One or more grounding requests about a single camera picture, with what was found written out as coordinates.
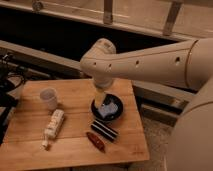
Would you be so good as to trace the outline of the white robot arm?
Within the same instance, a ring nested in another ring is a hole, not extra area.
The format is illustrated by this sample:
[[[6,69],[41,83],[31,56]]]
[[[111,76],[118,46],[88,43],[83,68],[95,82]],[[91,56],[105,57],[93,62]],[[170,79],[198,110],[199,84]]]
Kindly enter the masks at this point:
[[[102,38],[83,55],[80,67],[100,89],[123,78],[195,90],[170,136],[165,171],[213,171],[213,38],[125,53]]]

